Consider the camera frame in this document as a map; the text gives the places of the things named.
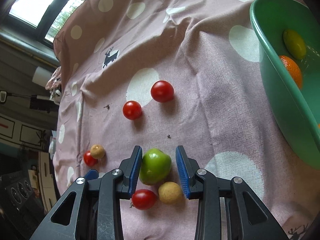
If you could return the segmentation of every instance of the lemon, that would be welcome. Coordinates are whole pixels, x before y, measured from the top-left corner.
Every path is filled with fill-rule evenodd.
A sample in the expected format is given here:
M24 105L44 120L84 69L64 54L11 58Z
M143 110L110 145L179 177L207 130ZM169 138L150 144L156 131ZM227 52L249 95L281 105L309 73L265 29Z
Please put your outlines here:
M290 54L296 59L303 59L307 53L306 45L304 40L294 30L285 30L283 32L284 44L287 47Z

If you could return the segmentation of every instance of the window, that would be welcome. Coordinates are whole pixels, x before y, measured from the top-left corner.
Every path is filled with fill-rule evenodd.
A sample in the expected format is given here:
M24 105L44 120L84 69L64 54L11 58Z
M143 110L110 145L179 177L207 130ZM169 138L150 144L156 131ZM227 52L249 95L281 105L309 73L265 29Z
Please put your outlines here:
M58 14L53 24L51 25L45 39L53 42L55 36L58 34L59 30L62 28L69 16L76 10L76 8L82 4L84 0L69 0L67 4L62 8L61 12Z
M53 48L53 40L84 0L16 0L2 23L7 28Z
M53 0L16 0L10 14L37 27Z

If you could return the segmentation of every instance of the deer print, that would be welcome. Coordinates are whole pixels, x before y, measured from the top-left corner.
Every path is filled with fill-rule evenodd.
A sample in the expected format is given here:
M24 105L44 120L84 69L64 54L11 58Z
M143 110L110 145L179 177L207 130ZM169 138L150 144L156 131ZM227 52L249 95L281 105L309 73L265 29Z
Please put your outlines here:
M291 231L288 232L289 235L292 235L289 240L299 240L300 236L307 231L308 224L307 226L303 225L303 230L300 233L297 233L300 227L301 226L299 226L298 228L295 228L294 230L291 228Z
M118 52L116 52L115 54L110 56L111 51L113 50L113 47L109 50L107 50L107 52L105 53L106 58L104 60L103 63L103 67L104 68L106 65L108 65L110 62L113 62L117 57L118 57Z

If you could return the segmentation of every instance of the speaker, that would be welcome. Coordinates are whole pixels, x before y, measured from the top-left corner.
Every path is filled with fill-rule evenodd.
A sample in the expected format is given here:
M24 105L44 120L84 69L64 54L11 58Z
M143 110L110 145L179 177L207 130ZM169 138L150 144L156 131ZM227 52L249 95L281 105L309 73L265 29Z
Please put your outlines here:
M29 239L44 218L29 178L22 171L0 176L0 214L18 239Z

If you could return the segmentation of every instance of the metal screw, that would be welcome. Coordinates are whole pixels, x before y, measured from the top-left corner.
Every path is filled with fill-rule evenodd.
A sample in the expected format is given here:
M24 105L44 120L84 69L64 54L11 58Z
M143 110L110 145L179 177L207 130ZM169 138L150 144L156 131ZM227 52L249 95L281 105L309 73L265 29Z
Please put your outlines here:
M119 174L121 174L121 170L119 170L119 169L114 169L113 171L112 171L112 175L119 175Z
M235 178L233 179L233 181L234 181L235 183L237 183L237 184L242 183L242 179L241 179L240 177L235 177Z
M76 180L77 184L83 184L84 182L85 182L85 178L82 178L82 177Z
M206 174L207 174L207 171L206 171L205 169L199 169L199 170L197 170L197 173L198 173L199 175L206 175Z

